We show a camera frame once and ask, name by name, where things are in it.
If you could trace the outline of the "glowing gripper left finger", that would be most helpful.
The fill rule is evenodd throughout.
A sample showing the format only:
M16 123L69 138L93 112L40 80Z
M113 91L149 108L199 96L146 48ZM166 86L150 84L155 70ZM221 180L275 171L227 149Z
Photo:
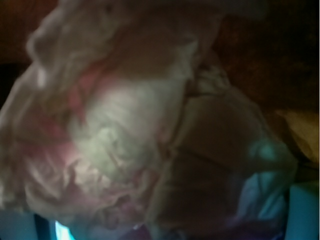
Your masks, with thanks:
M73 240L70 230L33 213L0 212L2 240Z

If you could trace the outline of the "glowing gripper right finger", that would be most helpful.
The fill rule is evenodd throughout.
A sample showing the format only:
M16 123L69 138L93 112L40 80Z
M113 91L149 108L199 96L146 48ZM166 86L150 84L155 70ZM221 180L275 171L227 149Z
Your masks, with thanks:
M318 240L320 238L319 182L296 183L289 190L286 240Z

